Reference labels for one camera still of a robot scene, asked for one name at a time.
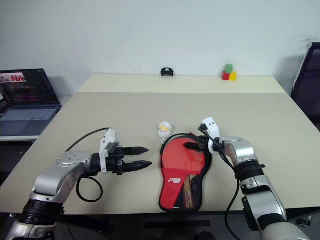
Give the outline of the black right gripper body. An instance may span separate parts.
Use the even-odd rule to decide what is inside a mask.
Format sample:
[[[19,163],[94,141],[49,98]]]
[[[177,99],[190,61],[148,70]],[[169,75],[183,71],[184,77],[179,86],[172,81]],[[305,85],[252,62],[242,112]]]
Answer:
[[[199,153],[201,152],[210,152],[209,151],[209,138],[205,135],[200,135],[195,137],[197,146],[195,150]]]

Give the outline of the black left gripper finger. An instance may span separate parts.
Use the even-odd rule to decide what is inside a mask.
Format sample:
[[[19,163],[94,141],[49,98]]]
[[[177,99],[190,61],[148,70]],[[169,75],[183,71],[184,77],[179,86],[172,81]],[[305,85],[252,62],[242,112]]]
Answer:
[[[124,147],[123,152],[124,155],[142,155],[147,153],[149,150],[145,147]]]
[[[135,172],[145,169],[152,165],[151,161],[133,161],[131,163],[125,163],[122,168],[123,173]]]

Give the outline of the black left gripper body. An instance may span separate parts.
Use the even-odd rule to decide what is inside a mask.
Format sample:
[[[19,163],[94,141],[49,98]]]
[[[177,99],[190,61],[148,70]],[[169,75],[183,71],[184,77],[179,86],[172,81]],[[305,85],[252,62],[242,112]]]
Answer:
[[[108,157],[106,157],[107,172],[121,176],[123,174],[124,156],[125,151],[123,147],[117,147],[114,152],[109,153]]]

